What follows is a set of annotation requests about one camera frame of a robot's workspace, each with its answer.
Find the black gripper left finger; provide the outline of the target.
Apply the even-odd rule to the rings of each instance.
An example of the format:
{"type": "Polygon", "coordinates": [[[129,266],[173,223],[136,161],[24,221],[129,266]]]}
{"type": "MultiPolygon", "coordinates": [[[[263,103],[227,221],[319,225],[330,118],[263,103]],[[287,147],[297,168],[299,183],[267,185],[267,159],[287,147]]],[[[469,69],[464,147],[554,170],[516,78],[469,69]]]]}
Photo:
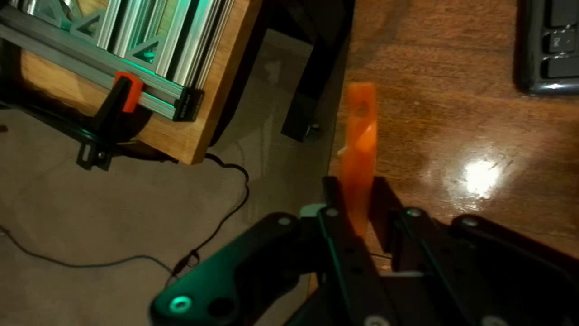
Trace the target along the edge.
{"type": "Polygon", "coordinates": [[[323,186],[326,206],[321,212],[321,230],[330,252],[328,282],[339,311],[350,326],[397,326],[375,263],[348,219],[339,179],[328,176],[323,186]]]}

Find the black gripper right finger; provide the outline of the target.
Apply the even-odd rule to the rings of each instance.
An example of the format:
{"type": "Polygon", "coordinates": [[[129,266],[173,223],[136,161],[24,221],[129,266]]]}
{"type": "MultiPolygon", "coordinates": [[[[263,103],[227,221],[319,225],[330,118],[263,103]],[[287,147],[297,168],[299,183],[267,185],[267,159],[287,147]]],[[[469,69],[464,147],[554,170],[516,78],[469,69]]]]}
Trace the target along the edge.
{"type": "Polygon", "coordinates": [[[392,257],[384,290],[401,326],[480,326],[478,273],[451,226],[404,206],[384,177],[373,179],[370,219],[392,257]]]}

